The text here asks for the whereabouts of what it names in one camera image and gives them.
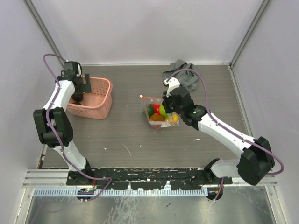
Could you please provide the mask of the dark brown round fruit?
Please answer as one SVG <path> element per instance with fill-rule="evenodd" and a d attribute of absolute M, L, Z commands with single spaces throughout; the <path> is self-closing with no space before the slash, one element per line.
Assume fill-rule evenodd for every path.
<path fill-rule="evenodd" d="M 74 104 L 78 104 L 81 105 L 81 102 L 84 99 L 84 95 L 83 94 L 73 94 L 72 95 L 72 100 L 74 101 Z"/>

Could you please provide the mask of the yellow lemon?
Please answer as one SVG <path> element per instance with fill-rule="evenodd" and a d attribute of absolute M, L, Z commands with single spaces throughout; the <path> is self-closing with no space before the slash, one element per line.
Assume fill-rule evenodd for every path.
<path fill-rule="evenodd" d="M 178 120 L 179 120 L 178 115 L 175 112 L 168 114 L 168 117 L 165 119 L 166 122 L 173 123 L 173 124 L 178 123 Z"/>

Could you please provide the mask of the green lime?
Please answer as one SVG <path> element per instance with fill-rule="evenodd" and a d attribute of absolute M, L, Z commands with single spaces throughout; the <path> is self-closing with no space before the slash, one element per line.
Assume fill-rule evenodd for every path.
<path fill-rule="evenodd" d="M 160 106 L 159 106 L 159 114 L 160 114 L 162 117 L 164 117 L 164 118 L 168 118 L 168 116 L 169 116 L 169 115 L 166 113 L 165 108 L 164 108 L 163 105 L 160 105 Z"/>

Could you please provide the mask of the red apple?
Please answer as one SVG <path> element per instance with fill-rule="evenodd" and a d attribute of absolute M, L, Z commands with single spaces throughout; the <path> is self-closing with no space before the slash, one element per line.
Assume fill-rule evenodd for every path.
<path fill-rule="evenodd" d="M 153 113 L 154 114 L 160 114 L 159 112 L 159 108 L 160 108 L 160 105 L 159 104 L 150 104 L 153 108 Z"/>

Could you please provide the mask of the pink plastic basket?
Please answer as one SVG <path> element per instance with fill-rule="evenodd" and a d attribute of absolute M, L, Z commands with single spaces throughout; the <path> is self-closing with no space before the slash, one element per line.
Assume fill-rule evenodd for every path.
<path fill-rule="evenodd" d="M 113 83 L 107 78 L 90 77 L 91 92 L 83 95 L 83 100 L 75 103 L 70 99 L 67 111 L 75 116 L 105 119 L 112 105 Z"/>

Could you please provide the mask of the red yellow mango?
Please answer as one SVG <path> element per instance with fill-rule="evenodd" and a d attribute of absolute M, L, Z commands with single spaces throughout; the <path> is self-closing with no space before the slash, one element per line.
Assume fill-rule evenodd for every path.
<path fill-rule="evenodd" d="M 150 117 L 150 120 L 152 120 L 154 122 L 164 122 L 165 118 L 162 117 L 160 114 L 154 114 Z"/>

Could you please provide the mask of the clear zip top bag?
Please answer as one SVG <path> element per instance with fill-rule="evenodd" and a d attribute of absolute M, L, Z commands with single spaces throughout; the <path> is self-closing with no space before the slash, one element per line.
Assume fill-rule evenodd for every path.
<path fill-rule="evenodd" d="M 162 105 L 162 97 L 145 97 L 140 95 L 141 115 L 152 128 L 179 126 L 179 117 L 175 112 L 167 113 Z"/>

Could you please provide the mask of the dark green fruit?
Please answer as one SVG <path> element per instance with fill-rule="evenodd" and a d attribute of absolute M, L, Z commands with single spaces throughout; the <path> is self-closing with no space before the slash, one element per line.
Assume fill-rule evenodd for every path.
<path fill-rule="evenodd" d="M 149 105 L 147 106 L 147 113 L 148 113 L 148 116 L 149 116 L 149 117 L 151 117 L 152 115 L 154 115 L 154 113 L 155 113 L 155 109 L 154 109 L 154 107 L 153 107 L 152 104 L 149 104 Z"/>

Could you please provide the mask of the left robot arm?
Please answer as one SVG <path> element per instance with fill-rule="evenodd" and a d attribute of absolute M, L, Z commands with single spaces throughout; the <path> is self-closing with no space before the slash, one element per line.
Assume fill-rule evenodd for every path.
<path fill-rule="evenodd" d="M 69 178 L 79 185 L 91 184 L 93 171 L 73 141 L 73 128 L 66 109 L 70 100 L 79 105 L 84 94 L 90 92 L 89 75 L 82 75 L 80 63 L 65 61 L 49 101 L 33 113 L 40 142 L 61 155 L 69 167 Z"/>

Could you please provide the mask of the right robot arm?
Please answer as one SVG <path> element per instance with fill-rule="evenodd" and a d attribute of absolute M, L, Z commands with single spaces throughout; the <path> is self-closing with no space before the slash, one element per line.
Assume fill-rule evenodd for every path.
<path fill-rule="evenodd" d="M 175 112 L 186 125 L 212 136 L 237 156 L 231 160 L 216 158 L 206 165 L 207 182 L 215 184 L 223 177 L 240 177 L 255 186 L 274 167 L 268 140 L 255 139 L 225 124 L 206 107 L 195 104 L 184 87 L 165 91 L 162 105 L 167 113 Z"/>

